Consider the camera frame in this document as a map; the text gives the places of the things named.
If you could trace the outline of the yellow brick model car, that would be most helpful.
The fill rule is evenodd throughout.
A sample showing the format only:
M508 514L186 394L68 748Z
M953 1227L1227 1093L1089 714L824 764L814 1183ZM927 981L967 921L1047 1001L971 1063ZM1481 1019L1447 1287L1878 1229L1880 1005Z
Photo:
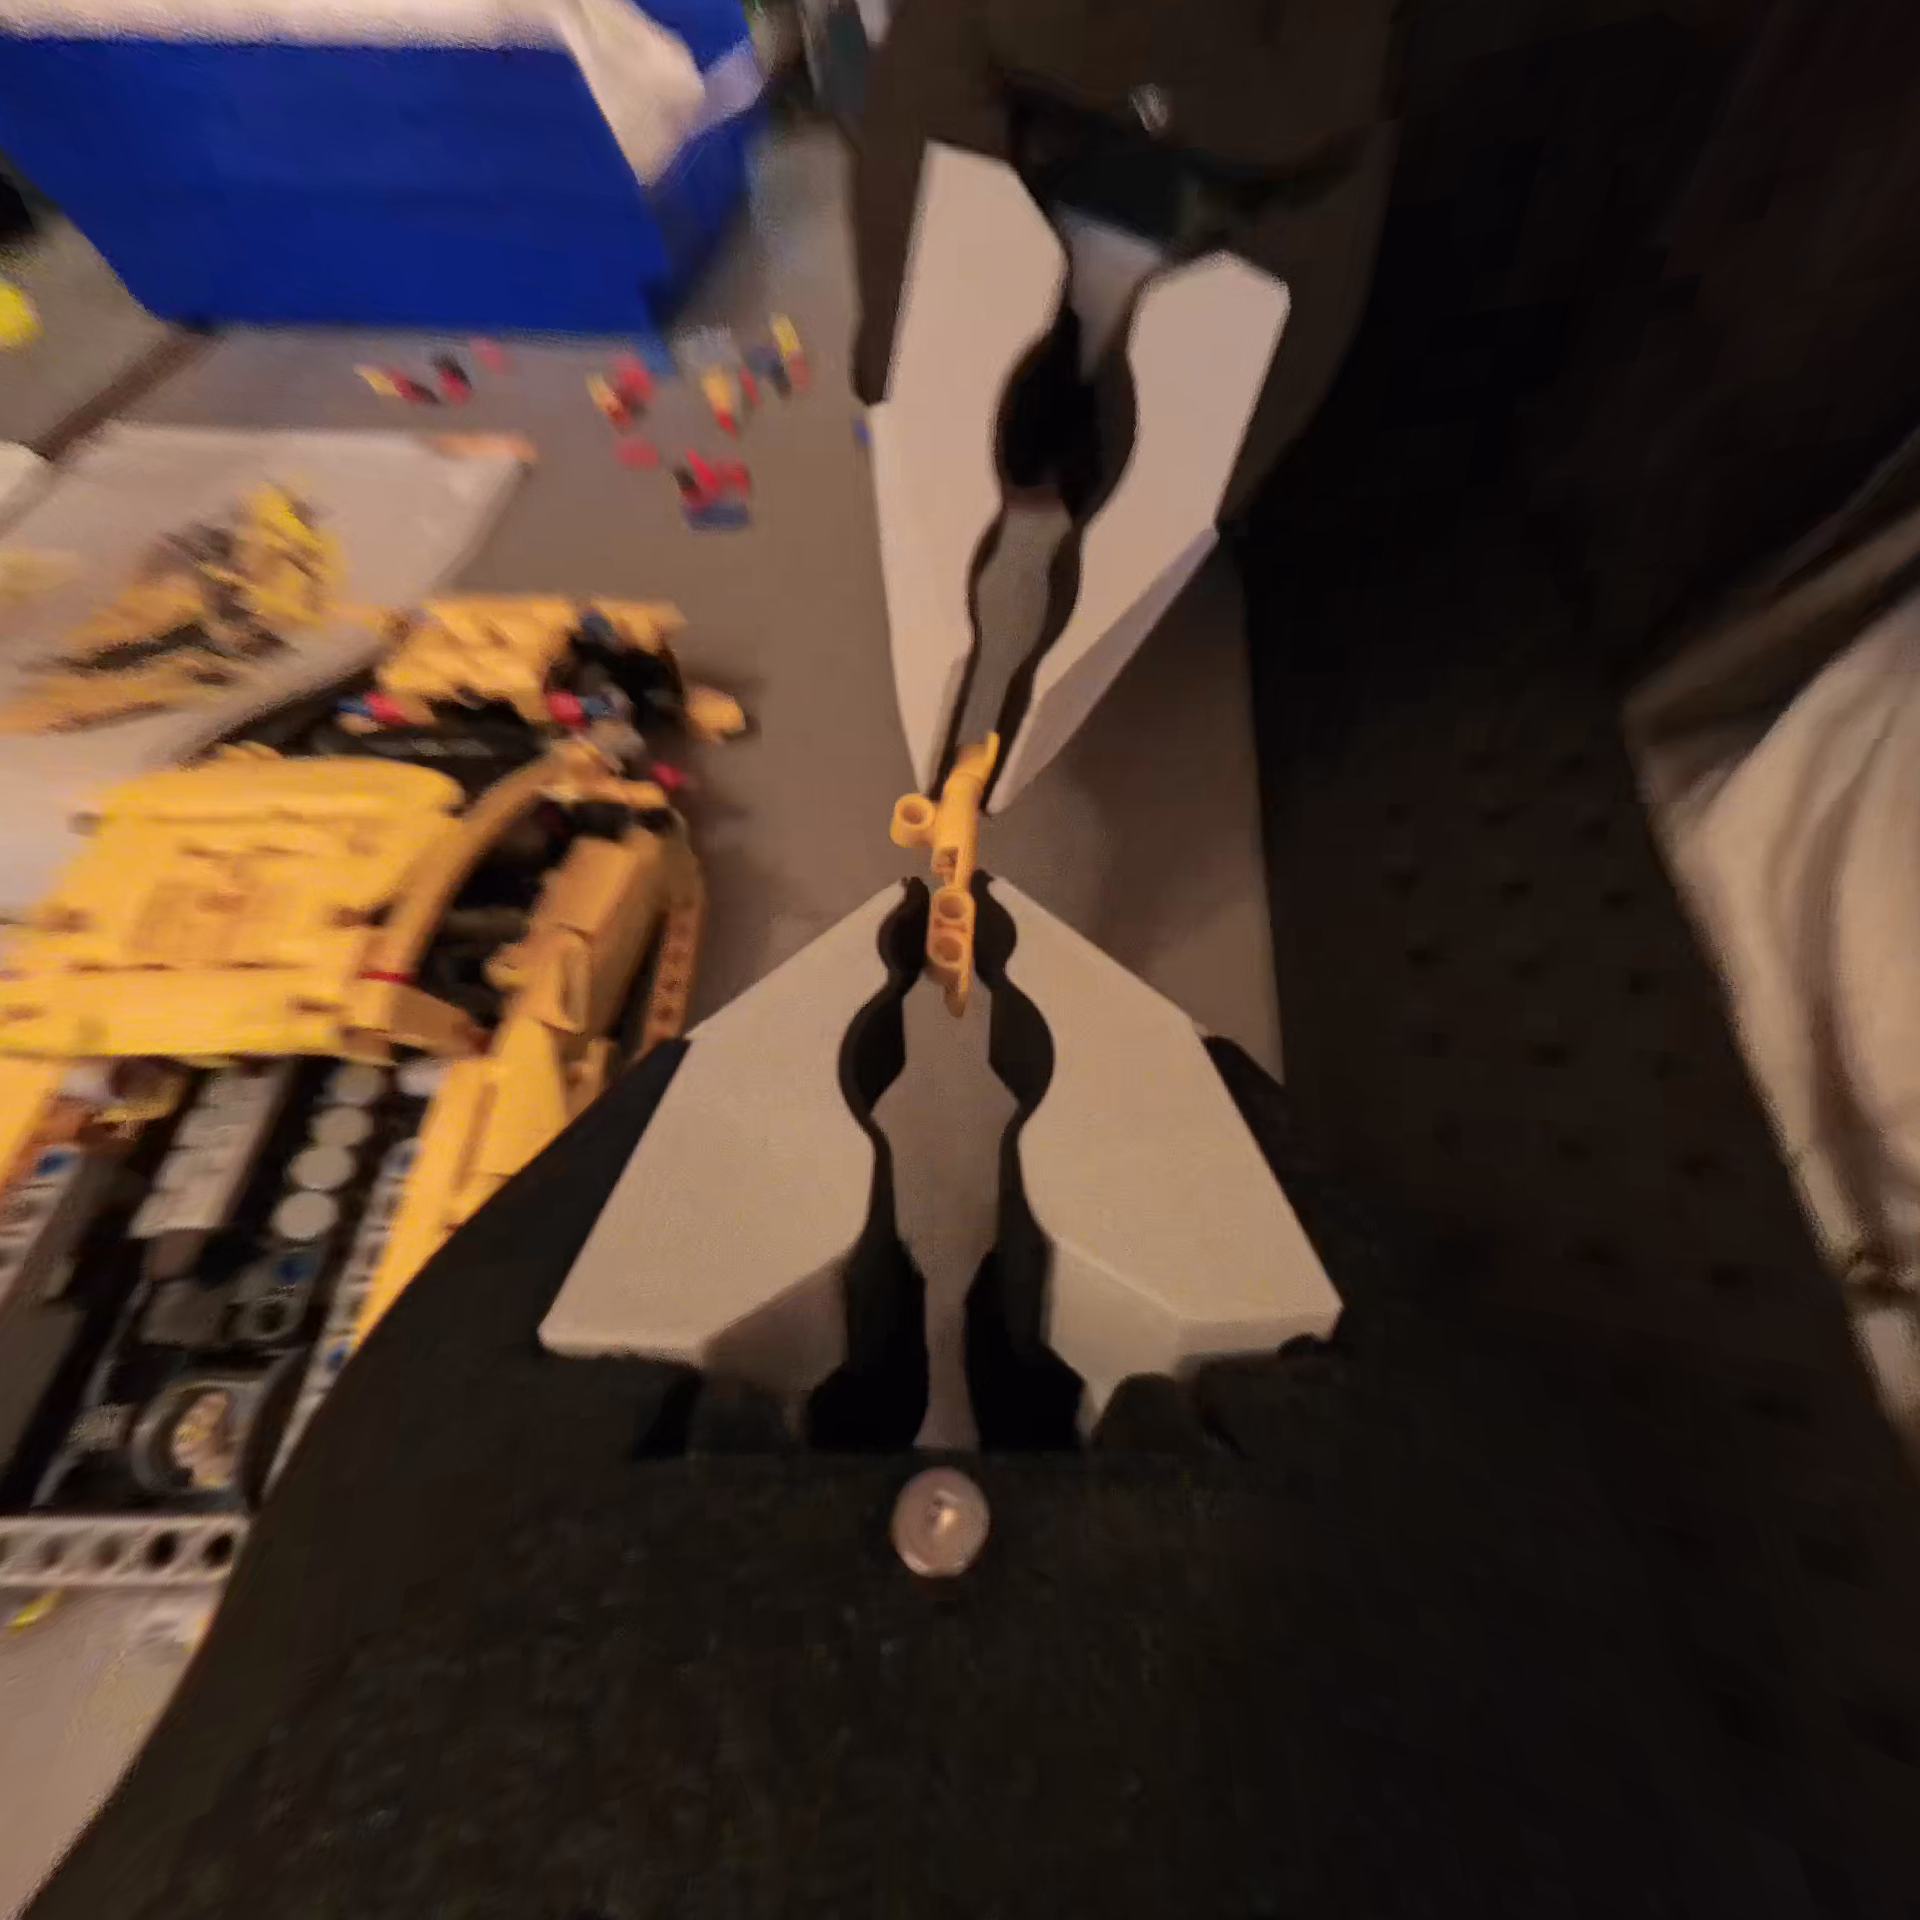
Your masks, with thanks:
M4 947L4 1591L218 1583L420 1269L676 1041L688 676L570 724L372 672L140 776Z

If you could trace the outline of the yellow brick hood panel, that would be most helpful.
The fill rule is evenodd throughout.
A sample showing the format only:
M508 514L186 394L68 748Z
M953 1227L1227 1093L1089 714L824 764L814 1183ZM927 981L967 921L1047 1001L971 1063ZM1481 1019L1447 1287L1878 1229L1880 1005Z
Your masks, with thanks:
M604 596L494 594L428 600L398 612L374 664L380 696L412 722L442 708L502 708L532 726L570 724L586 706L580 676L640 678L680 694L674 604Z

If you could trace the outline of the instruction booklet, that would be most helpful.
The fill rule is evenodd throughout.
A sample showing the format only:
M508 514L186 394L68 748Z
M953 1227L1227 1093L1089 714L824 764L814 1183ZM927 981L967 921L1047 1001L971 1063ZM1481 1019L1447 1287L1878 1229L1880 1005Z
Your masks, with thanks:
M524 476L516 442L118 424L4 516L2 899L108 790L346 682Z

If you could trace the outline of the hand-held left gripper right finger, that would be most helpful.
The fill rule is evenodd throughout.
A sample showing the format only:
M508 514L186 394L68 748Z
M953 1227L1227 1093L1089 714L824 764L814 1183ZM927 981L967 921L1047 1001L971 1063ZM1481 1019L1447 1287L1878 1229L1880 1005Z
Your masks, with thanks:
M973 1279L981 1427L1095 1427L1135 1379L1323 1343L1343 1301L1243 1095L1233 1043L1057 919L977 876L989 1067L1015 1111Z

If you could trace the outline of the pile of small coloured bricks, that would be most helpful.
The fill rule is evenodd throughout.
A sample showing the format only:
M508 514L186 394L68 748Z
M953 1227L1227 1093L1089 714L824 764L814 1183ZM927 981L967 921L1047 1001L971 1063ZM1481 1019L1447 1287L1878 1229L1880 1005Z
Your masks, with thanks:
M372 396L390 404L418 410L464 406L482 376L504 380L516 372L516 350L500 340L472 338L458 350L428 352L418 368L366 360L354 372ZM812 356L794 318L774 312L754 336L706 326L670 344L614 352L582 374L580 384L622 468L662 474L692 530L740 530L756 512L756 480L738 450L746 428L770 402L810 390ZM718 434L716 452L668 444L660 410L664 392L674 386L690 394L698 424Z

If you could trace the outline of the black dotted rubber mat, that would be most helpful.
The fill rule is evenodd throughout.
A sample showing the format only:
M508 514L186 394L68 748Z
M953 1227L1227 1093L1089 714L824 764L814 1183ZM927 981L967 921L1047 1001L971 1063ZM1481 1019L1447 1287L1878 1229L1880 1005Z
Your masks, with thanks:
M1243 548L1287 1173L1337 1357L1213 1437L1291 1549L1261 1916L1916 1916L1916 1475L1505 516Z

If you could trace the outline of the blue plastic bin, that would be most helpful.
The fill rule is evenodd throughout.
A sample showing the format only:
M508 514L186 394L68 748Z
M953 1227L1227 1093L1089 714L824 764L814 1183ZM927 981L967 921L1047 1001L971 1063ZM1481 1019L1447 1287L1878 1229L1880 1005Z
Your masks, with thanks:
M708 116L632 172L556 50L6 36L4 158L180 324L650 332L746 206L764 74L744 4L630 4Z

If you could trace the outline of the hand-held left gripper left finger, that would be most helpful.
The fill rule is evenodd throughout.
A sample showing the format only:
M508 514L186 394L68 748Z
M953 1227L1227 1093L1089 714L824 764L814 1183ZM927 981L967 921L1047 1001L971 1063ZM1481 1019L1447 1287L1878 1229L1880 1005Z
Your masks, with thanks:
M684 1365L806 1421L925 1419L925 1283L873 1121L925 933L901 882L694 1029L540 1327L552 1355Z

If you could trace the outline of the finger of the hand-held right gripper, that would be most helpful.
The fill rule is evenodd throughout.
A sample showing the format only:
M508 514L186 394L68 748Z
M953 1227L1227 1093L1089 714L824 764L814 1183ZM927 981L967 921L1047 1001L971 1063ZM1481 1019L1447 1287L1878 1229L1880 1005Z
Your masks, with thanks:
M1217 518L1287 326L1285 282L1211 252L1139 292L1117 362L1125 462L1065 542L1065 612L1025 682L987 802L1005 814L1063 754L1213 554Z
M939 788L979 650L975 576L1005 510L1001 414L1069 298L1069 254L1019 174L921 154L885 396L867 410L899 724Z

